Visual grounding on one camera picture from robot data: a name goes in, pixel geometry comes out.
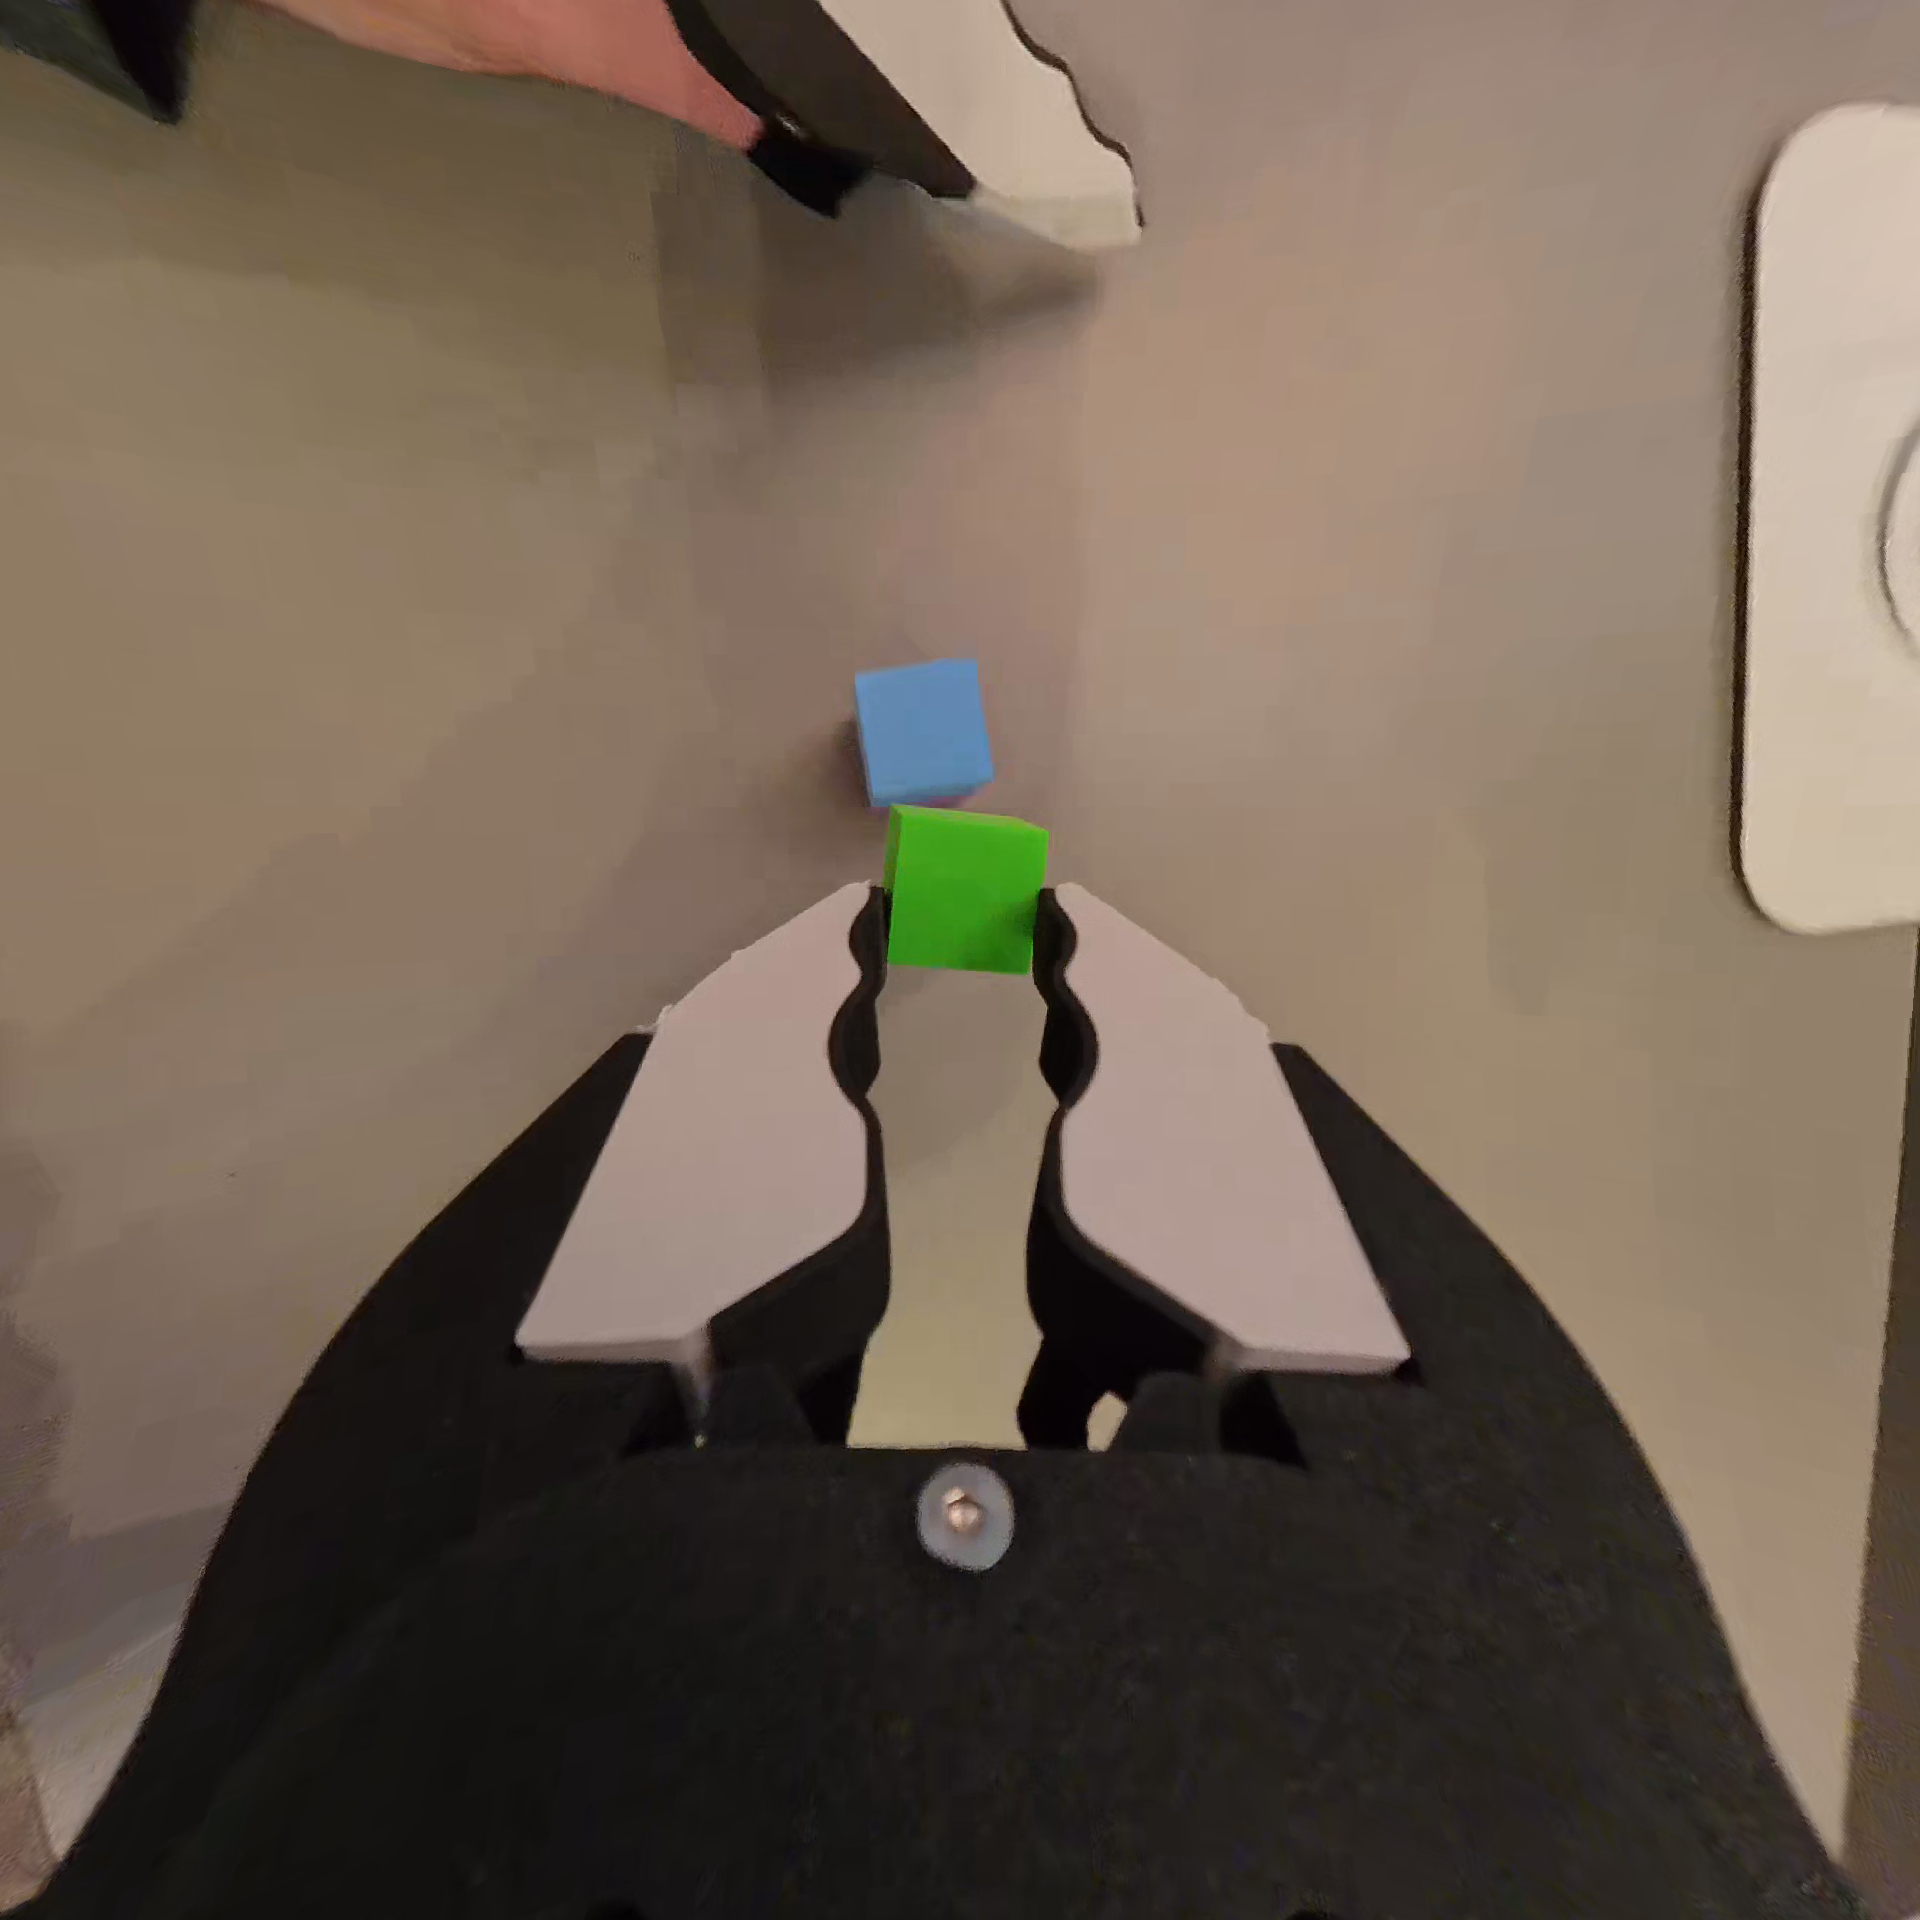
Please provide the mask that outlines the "person's left hand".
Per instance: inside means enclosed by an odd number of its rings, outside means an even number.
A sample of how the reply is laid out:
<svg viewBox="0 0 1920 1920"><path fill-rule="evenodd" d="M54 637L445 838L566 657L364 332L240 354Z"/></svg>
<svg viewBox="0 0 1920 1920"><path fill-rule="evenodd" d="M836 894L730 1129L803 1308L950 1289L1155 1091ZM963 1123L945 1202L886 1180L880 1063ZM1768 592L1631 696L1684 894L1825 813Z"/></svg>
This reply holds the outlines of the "person's left hand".
<svg viewBox="0 0 1920 1920"><path fill-rule="evenodd" d="M266 3L337 43L479 77L608 94L744 155L761 113L691 52L667 3Z"/></svg>

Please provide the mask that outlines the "blue foam cube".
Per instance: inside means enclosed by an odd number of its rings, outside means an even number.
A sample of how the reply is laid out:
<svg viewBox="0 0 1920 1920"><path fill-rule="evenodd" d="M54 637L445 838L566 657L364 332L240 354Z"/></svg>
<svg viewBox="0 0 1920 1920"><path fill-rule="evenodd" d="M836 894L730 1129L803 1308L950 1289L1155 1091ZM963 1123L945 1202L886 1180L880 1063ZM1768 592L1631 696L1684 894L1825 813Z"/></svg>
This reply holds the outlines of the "blue foam cube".
<svg viewBox="0 0 1920 1920"><path fill-rule="evenodd" d="M868 807L954 802L997 780L976 661L922 661L852 680Z"/></svg>

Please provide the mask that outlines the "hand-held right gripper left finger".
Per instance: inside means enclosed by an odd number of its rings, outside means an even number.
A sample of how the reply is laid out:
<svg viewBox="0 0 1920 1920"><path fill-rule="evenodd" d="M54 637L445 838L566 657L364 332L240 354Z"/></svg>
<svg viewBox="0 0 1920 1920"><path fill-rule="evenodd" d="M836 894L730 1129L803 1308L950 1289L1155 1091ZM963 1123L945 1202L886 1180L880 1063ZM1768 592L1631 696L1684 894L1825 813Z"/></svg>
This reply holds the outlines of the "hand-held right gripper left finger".
<svg viewBox="0 0 1920 1920"><path fill-rule="evenodd" d="M880 1080L890 907L851 882L645 1028L636 1075L525 1305L532 1362L654 1362L706 1410L781 1377L847 1444L893 1300Z"/></svg>

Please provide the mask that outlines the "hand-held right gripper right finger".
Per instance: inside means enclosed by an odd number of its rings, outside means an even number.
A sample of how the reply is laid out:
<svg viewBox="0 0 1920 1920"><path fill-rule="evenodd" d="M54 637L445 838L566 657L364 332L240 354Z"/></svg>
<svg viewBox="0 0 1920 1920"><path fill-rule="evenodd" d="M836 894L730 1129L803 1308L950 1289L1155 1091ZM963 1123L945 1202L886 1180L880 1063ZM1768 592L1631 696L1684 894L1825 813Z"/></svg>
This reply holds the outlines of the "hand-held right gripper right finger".
<svg viewBox="0 0 1920 1920"><path fill-rule="evenodd" d="M1266 1024L1077 882L1032 938L1056 1096L1029 1215L1034 1451L1147 1377L1401 1377L1412 1342Z"/></svg>

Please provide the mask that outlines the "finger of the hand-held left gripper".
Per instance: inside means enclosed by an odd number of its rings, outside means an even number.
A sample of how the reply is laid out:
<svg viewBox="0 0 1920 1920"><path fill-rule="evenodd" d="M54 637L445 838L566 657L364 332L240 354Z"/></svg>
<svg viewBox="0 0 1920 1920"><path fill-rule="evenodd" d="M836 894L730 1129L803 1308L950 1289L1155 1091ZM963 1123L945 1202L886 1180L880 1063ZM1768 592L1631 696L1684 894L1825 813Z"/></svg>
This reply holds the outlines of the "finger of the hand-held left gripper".
<svg viewBox="0 0 1920 1920"><path fill-rule="evenodd" d="M1008 3L824 3L880 75L898 132L873 156L931 200L1058 248L1134 248L1141 187L1067 65L1034 45Z"/></svg>

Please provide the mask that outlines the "green foam cube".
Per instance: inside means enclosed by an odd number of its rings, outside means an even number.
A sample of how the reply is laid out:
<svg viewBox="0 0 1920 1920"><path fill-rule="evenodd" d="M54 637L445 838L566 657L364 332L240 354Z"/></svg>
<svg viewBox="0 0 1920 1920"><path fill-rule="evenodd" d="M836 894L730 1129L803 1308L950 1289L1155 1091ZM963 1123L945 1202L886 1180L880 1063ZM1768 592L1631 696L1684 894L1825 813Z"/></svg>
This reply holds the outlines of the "green foam cube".
<svg viewBox="0 0 1920 1920"><path fill-rule="evenodd" d="M1048 846L1044 827L997 813L893 807L890 966L1029 973Z"/></svg>

